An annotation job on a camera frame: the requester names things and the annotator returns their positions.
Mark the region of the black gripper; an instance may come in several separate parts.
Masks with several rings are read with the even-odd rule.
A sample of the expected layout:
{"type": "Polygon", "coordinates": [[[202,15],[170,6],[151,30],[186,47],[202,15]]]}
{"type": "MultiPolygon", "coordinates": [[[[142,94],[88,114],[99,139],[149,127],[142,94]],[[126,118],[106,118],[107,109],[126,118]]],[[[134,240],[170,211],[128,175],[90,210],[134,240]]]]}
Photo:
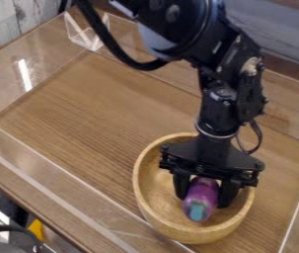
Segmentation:
{"type": "Polygon", "coordinates": [[[222,182],[218,208],[227,208],[243,187],[255,187],[263,162],[239,151],[227,139],[182,136],[161,146],[159,167],[173,175],[175,196],[187,196],[190,178],[199,176],[222,182]]]}

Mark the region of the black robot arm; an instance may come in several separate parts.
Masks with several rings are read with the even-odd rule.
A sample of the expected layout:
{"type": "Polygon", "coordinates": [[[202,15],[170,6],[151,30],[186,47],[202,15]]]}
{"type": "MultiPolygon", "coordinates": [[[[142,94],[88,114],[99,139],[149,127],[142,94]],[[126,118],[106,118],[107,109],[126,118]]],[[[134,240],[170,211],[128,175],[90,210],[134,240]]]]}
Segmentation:
{"type": "Polygon", "coordinates": [[[233,145],[242,126],[262,135],[255,118],[267,98],[261,84],[258,43],[230,21],[222,0],[110,0],[139,24],[150,52],[166,61],[185,60],[198,70],[202,104],[198,135],[161,146],[159,167],[173,174],[175,196],[185,199],[190,178],[221,181],[218,207],[239,190],[258,184],[263,163],[233,145]]]}

